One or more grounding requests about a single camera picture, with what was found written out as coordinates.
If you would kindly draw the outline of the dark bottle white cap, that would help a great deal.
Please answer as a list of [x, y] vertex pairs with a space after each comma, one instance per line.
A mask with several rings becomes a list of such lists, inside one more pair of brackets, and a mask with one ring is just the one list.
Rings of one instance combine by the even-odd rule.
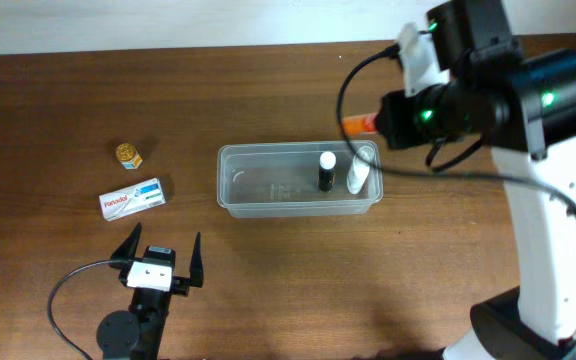
[[332, 190], [335, 178], [336, 156], [333, 152], [326, 151], [319, 158], [318, 188], [322, 192]]

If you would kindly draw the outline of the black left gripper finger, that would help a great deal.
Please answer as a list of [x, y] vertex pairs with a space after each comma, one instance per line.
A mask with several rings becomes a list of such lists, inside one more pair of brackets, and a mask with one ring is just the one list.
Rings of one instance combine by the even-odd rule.
[[201, 233], [196, 234], [193, 252], [189, 265], [189, 286], [202, 288], [204, 284], [204, 269], [201, 255]]
[[139, 244], [142, 232], [142, 224], [138, 223], [129, 236], [122, 242], [121, 245], [111, 254], [111, 260], [133, 260], [135, 258], [136, 250]]

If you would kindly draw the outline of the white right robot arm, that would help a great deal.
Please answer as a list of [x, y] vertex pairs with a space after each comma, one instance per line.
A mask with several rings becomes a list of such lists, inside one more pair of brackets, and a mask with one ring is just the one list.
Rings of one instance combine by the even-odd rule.
[[449, 1], [409, 23], [389, 57], [404, 87], [378, 132], [392, 149], [476, 134], [511, 212], [520, 284], [471, 308], [444, 359], [576, 358], [576, 51], [526, 58], [498, 1]]

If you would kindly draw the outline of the white spray bottle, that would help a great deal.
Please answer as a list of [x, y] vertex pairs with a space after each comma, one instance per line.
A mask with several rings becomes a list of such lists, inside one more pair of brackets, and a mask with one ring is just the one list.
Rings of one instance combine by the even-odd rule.
[[347, 175], [347, 189], [350, 194], [357, 195], [369, 175], [375, 151], [370, 146], [362, 146], [353, 157]]

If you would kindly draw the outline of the orange tube white cap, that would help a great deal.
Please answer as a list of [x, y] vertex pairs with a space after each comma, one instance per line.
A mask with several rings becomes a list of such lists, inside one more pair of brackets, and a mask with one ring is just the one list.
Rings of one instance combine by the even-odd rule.
[[342, 129], [349, 136], [375, 134], [377, 132], [376, 117], [376, 113], [344, 117], [342, 119]]

